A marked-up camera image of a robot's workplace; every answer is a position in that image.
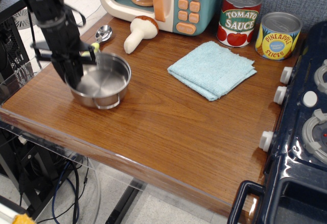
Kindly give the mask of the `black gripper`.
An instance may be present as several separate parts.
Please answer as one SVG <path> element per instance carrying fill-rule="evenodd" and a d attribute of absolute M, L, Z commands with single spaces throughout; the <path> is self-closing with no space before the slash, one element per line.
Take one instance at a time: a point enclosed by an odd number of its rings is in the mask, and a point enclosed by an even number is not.
<path fill-rule="evenodd" d="M 78 27 L 65 17 L 36 24 L 45 38 L 31 44 L 36 59 L 51 61 L 62 81 L 75 89 L 83 76 L 82 64 L 96 63 L 94 47 L 81 41 Z"/>

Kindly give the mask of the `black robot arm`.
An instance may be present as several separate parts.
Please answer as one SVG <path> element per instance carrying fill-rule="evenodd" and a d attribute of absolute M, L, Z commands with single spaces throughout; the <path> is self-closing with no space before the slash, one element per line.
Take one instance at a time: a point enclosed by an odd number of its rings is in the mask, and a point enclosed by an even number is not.
<path fill-rule="evenodd" d="M 94 48 L 81 41 L 74 8 L 64 0 L 23 0 L 34 13 L 45 40 L 31 47 L 38 61 L 52 62 L 62 80 L 76 88 L 83 77 L 83 65 L 96 63 Z"/>

